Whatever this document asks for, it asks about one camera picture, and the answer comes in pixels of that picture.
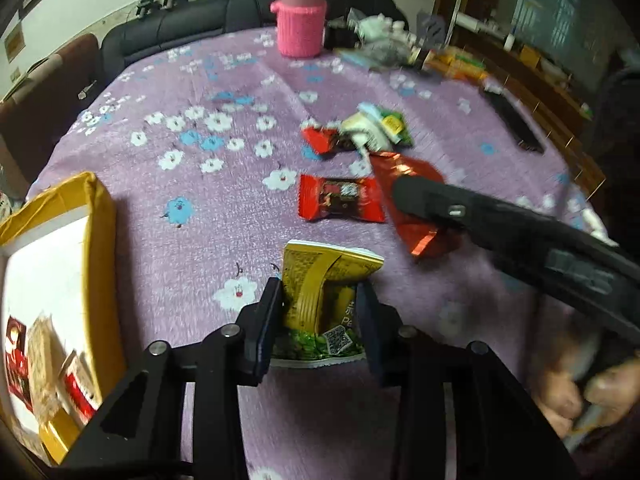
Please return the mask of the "person right hand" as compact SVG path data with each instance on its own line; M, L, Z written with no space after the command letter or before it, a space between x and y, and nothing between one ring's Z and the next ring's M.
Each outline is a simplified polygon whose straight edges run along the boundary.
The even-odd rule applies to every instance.
M568 452L593 431L620 422L639 403L639 352L600 370L601 334L567 332L553 341L533 398Z

